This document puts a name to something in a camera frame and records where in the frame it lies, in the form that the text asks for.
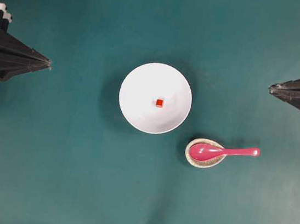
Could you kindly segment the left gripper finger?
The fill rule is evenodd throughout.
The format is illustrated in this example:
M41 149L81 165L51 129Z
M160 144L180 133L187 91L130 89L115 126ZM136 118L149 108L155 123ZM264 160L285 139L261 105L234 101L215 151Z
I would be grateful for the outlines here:
M31 59L36 59L39 61L46 62L51 64L50 59L37 52L37 50L32 49L21 43L15 37L11 36L7 32L0 29L0 49L5 50L6 52L16 54L23 57L28 57Z
M5 82L12 77L29 72L50 68L49 62L0 55L0 81Z

